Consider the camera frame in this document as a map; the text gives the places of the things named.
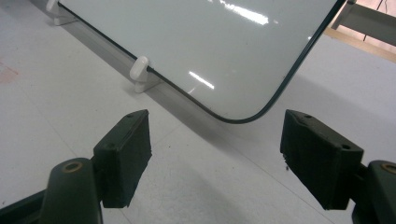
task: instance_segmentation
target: gray floor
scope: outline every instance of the gray floor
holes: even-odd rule
[[[131,206],[105,209],[105,223],[351,223],[353,203],[323,211],[285,169],[287,108],[366,149],[365,164],[396,161],[394,63],[323,36],[268,114],[230,125],[165,83],[134,93],[128,60],[80,22],[53,26],[42,2],[0,1],[0,207],[44,189],[56,164],[90,158],[139,109],[150,113],[153,156]]]

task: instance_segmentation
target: white plastic stand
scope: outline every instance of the white plastic stand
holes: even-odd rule
[[[76,17],[70,15],[64,8],[58,6],[58,0],[49,0],[47,3],[47,11],[55,14],[53,22],[55,25],[64,25],[73,21],[78,21]]]
[[[136,62],[134,62],[129,76],[133,81],[135,81],[135,92],[141,93],[156,86],[161,82],[161,80],[157,76],[148,72],[148,66],[149,59],[146,57],[139,57],[138,59],[136,59]]]

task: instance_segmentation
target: whiteboard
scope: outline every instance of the whiteboard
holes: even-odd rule
[[[344,1],[60,0],[208,113],[252,121]]]

